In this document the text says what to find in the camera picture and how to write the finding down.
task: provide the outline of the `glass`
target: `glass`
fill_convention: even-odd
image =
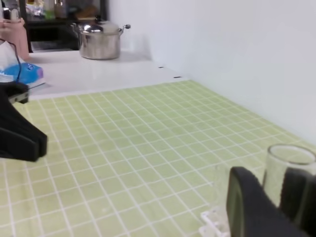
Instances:
[[[273,145],[268,148],[263,188],[271,201],[279,207],[281,200],[293,200],[294,195],[302,196],[304,185],[298,185],[298,182],[304,184],[302,177],[312,177],[315,174],[316,156],[313,152],[294,145]]]

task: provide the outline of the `black object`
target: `black object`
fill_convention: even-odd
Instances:
[[[287,168],[281,191],[280,210],[295,224],[300,226],[300,215],[304,192],[313,176],[301,169]]]
[[[279,208],[297,227],[316,237],[316,177],[287,168]]]
[[[269,200],[244,167],[230,171],[227,215],[232,237],[307,237]]]
[[[308,188],[302,202],[301,229],[316,237],[316,177],[309,179]]]
[[[0,157],[37,161],[47,153],[47,136],[11,103],[28,102],[29,88],[19,82],[0,83]]]

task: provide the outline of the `blue tissue package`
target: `blue tissue package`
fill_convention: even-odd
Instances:
[[[26,84],[29,88],[39,86],[44,83],[43,69],[31,63],[21,63],[21,74],[19,82]],[[13,65],[0,72],[5,75],[13,76],[14,80],[17,80],[19,74],[19,65]]]

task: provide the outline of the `white plastic piece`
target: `white plastic piece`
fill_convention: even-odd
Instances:
[[[202,212],[201,218],[206,223],[198,230],[203,237],[231,237],[226,212],[220,207]]]

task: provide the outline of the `green grid mat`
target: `green grid mat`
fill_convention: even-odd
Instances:
[[[15,106],[49,152],[1,160],[1,237],[197,237],[225,170],[261,177],[269,145],[311,148],[193,81]]]

